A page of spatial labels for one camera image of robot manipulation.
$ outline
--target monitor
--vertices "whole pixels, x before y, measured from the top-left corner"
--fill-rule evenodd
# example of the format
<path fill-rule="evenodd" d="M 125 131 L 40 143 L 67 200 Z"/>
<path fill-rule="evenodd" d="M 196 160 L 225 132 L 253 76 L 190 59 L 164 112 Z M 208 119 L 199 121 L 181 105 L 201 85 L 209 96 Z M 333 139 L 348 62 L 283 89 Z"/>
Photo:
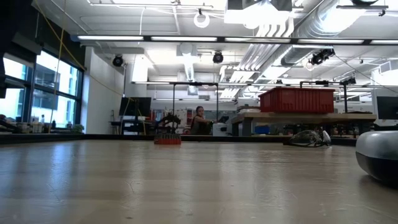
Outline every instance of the monitor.
<path fill-rule="evenodd" d="M 120 102 L 119 115 L 150 117 L 151 99 L 152 99 L 151 97 L 123 97 L 122 101 Z"/>
<path fill-rule="evenodd" d="M 398 119 L 398 97 L 378 96 L 379 119 Z"/>

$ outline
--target workbench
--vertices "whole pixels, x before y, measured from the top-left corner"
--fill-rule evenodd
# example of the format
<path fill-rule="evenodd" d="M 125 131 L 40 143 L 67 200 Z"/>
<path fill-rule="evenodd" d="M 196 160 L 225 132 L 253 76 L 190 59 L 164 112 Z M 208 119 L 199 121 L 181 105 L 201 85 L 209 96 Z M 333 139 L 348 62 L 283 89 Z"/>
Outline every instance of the workbench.
<path fill-rule="evenodd" d="M 242 113 L 231 120 L 233 136 L 239 136 L 239 124 L 242 123 L 242 135 L 251 136 L 252 123 L 269 124 L 336 124 L 357 123 L 359 132 L 363 124 L 370 124 L 377 119 L 375 114 L 300 114 L 300 113 Z"/>

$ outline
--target person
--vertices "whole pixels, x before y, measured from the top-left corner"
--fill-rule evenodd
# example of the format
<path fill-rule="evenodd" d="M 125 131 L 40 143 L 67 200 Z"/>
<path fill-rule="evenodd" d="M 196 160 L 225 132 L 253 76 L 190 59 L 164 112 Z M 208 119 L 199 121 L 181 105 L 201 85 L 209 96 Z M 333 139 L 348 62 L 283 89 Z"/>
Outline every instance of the person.
<path fill-rule="evenodd" d="M 191 123 L 191 134 L 207 135 L 210 134 L 212 121 L 205 119 L 205 110 L 202 106 L 197 107 L 197 115 Z"/>

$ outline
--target red crate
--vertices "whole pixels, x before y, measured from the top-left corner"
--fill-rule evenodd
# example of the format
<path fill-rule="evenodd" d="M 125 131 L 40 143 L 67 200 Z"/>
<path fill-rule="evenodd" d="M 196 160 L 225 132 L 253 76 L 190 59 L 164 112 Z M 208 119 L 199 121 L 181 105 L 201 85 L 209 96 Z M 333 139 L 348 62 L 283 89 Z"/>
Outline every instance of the red crate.
<path fill-rule="evenodd" d="M 261 95 L 261 112 L 333 113 L 334 90 L 276 87 Z"/>

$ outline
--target fluorescent light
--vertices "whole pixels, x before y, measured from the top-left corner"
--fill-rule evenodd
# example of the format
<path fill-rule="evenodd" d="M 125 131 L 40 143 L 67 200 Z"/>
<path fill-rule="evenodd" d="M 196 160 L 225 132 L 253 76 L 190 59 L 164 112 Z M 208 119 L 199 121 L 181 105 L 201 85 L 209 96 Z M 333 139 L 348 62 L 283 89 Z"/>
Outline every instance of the fluorescent light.
<path fill-rule="evenodd" d="M 277 87 L 277 86 L 286 86 L 286 84 L 252 84 L 252 86 Z"/>
<path fill-rule="evenodd" d="M 247 83 L 219 83 L 219 86 L 247 86 Z"/>
<path fill-rule="evenodd" d="M 131 82 L 132 84 L 144 84 L 144 85 L 168 85 L 169 82 Z"/>
<path fill-rule="evenodd" d="M 216 42 L 217 37 L 151 37 L 153 41 L 192 41 L 192 42 Z"/>
<path fill-rule="evenodd" d="M 362 44 L 363 40 L 300 39 L 300 44 Z"/>
<path fill-rule="evenodd" d="M 333 46 L 324 45 L 293 45 L 296 49 L 333 49 Z"/>
<path fill-rule="evenodd" d="M 234 100 L 218 100 L 219 102 L 233 102 Z"/>
<path fill-rule="evenodd" d="M 141 36 L 116 36 L 116 35 L 79 35 L 77 36 L 79 40 L 108 40 L 108 41 L 117 41 L 117 40 L 144 40 L 144 37 Z"/>
<path fill-rule="evenodd" d="M 371 44 L 398 44 L 398 40 L 372 40 Z"/>
<path fill-rule="evenodd" d="M 262 38 L 262 37 L 225 37 L 226 42 L 246 43 L 290 43 L 286 38 Z"/>
<path fill-rule="evenodd" d="M 292 12 L 301 12 L 304 10 L 304 7 L 293 7 Z"/>

